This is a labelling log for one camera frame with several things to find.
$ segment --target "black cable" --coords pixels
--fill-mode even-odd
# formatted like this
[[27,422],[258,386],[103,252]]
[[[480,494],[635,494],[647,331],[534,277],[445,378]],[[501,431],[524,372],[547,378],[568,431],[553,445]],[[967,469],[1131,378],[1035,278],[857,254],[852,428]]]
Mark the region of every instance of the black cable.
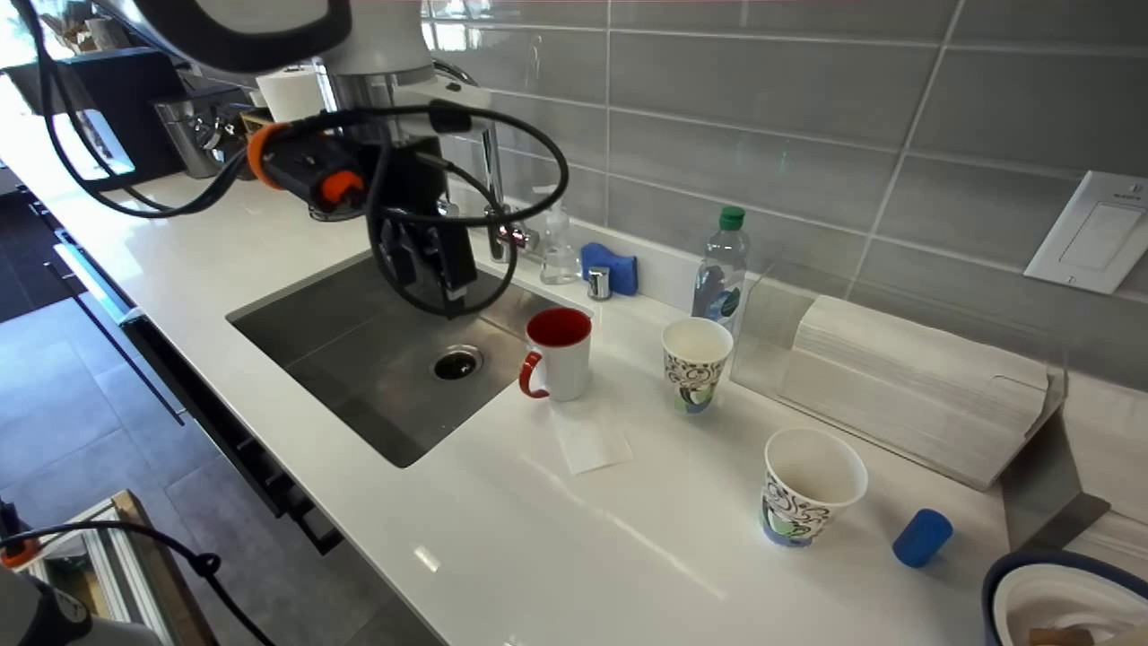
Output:
[[[451,160],[445,160],[445,172],[457,172],[461,181],[471,181],[471,187],[486,201],[486,209],[494,213],[494,218],[501,214],[500,198],[494,198],[477,177],[471,177],[465,168],[458,168],[458,163],[451,163]],[[412,294],[398,282],[398,277],[390,271],[390,260],[387,260],[384,252],[379,252],[379,235],[387,234],[387,230],[384,230],[384,226],[387,226],[384,218],[394,218],[403,209],[384,209],[379,214],[370,209],[370,203],[376,203],[376,187],[384,187],[384,160],[374,168],[370,187],[374,187],[370,198],[366,198],[366,240],[370,240],[370,254],[374,254],[374,260],[379,266],[379,271],[384,271],[384,278],[390,282],[390,290],[398,290],[403,300],[408,300],[412,309],[423,309],[423,312],[429,312],[429,317],[474,317],[474,312],[486,309],[492,300],[500,300],[500,297],[509,290],[514,271],[515,271],[515,244],[514,244],[514,240],[509,240],[509,254],[506,254],[506,271],[501,271],[500,287],[494,287],[483,300],[465,306],[465,309],[447,309],[447,306],[437,309],[437,306],[429,306],[429,300],[412,297]],[[412,226],[461,226],[461,221],[457,221],[457,218],[423,221],[423,218],[416,214]]]
[[217,601],[253,635],[253,642],[271,642],[245,608],[241,601],[217,583],[214,571],[221,558],[214,552],[192,552],[190,545],[176,543],[165,530],[144,527],[144,525],[127,525],[127,521],[74,521],[74,525],[56,525],[56,527],[34,527],[20,533],[5,533],[0,545],[20,545],[34,543],[43,533],[68,533],[68,530],[127,530],[127,533],[144,533],[149,543],[161,543],[165,549],[179,552],[187,568],[207,581],[207,587],[217,594]]
[[156,201],[149,201],[146,193],[138,193],[138,189],[134,189],[134,187],[119,187],[122,193],[137,198],[137,201],[146,203],[149,213],[144,213],[144,209],[127,209],[127,203],[110,201],[106,193],[100,193],[98,187],[91,187],[91,178],[70,163],[70,156],[68,156],[66,147],[61,147],[61,134],[56,134],[56,125],[52,125],[52,85],[56,85],[56,93],[61,93],[68,125],[74,129],[74,135],[77,135],[77,143],[87,147],[87,154],[100,163],[100,172],[103,172],[106,178],[115,178],[119,172],[103,160],[103,154],[92,147],[91,134],[83,129],[77,111],[74,111],[74,100],[70,100],[70,89],[68,89],[56,61],[46,52],[43,26],[40,26],[40,16],[34,16],[32,0],[12,0],[12,4],[16,6],[27,35],[32,35],[46,138],[50,138],[52,154],[61,156],[66,172],[70,177],[70,181],[77,181],[83,193],[91,193],[92,201],[100,201],[103,209],[115,209],[115,213],[122,213],[122,214],[137,214],[137,218],[171,218],[171,214],[190,214],[190,213],[211,209],[211,203],[232,187],[232,178],[241,177],[241,154],[221,163],[221,172],[205,187],[205,193],[190,198],[190,201],[179,203],[179,209],[156,203]]
[[[435,117],[492,117],[492,120],[501,120],[501,125],[514,125],[521,134],[527,134],[537,147],[547,149],[547,156],[555,160],[555,172],[561,178],[553,181],[553,189],[534,201],[534,203],[524,203],[521,213],[501,213],[501,214],[458,214],[458,218],[447,218],[451,226],[465,226],[465,230],[477,230],[477,226],[509,226],[509,221],[524,221],[524,218],[534,218],[537,213],[553,209],[568,187],[571,187],[571,160],[568,154],[561,149],[555,138],[547,138],[541,129],[534,129],[530,120],[521,120],[514,116],[501,116],[501,111],[483,111],[483,107],[465,107],[465,104],[447,104],[447,100],[429,100],[429,104],[403,104],[403,107],[348,107],[348,111],[323,111],[323,116],[313,116],[313,117],[301,117],[301,120],[292,120],[283,125],[283,134],[268,143],[268,149],[277,143],[287,143],[287,138],[307,138],[307,135],[319,135],[326,129],[348,129],[348,125],[366,125],[374,117],[398,117],[398,116],[427,116],[429,120]],[[405,221],[423,221],[423,226],[441,226],[445,218],[441,214],[427,214],[427,213],[394,213],[394,218],[405,218]]]

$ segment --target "white paper cup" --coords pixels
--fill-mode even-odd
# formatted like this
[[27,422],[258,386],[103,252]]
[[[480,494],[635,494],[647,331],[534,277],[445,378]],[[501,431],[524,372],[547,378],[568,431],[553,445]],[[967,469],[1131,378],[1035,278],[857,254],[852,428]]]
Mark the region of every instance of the white paper cup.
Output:
[[679,386],[689,413],[715,402],[721,368],[732,352],[732,332],[715,319],[679,319],[662,331],[662,372]]
[[777,545],[811,545],[863,492],[868,466],[846,441],[821,431],[777,431],[764,441],[759,512]]

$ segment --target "paper towel roll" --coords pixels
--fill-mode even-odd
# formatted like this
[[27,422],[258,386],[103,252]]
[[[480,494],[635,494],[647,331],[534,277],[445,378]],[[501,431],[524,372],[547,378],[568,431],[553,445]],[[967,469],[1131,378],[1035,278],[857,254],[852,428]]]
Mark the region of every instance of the paper towel roll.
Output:
[[815,297],[782,396],[956,482],[992,483],[1043,418],[1043,363]]
[[331,107],[323,68],[278,68],[271,75],[258,75],[253,82],[277,120],[296,120]]

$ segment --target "sink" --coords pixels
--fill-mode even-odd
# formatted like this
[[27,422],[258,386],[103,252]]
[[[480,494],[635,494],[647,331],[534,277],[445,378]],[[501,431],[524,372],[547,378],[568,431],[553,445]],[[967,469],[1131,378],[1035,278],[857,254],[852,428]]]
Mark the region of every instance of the sink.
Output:
[[553,300],[509,287],[477,317],[405,306],[360,257],[231,323],[394,466],[408,466],[515,380],[527,319]]

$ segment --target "blue object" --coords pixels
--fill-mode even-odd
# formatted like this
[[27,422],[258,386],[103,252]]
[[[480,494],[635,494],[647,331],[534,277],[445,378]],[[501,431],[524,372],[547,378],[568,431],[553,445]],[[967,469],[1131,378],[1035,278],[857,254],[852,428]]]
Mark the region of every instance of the blue object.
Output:
[[612,294],[640,294],[640,257],[635,254],[612,254],[606,244],[581,244],[581,277],[589,277],[589,269],[596,269],[596,266],[610,269]]
[[955,525],[941,510],[919,510],[897,533],[892,552],[907,568],[924,568],[952,533]]

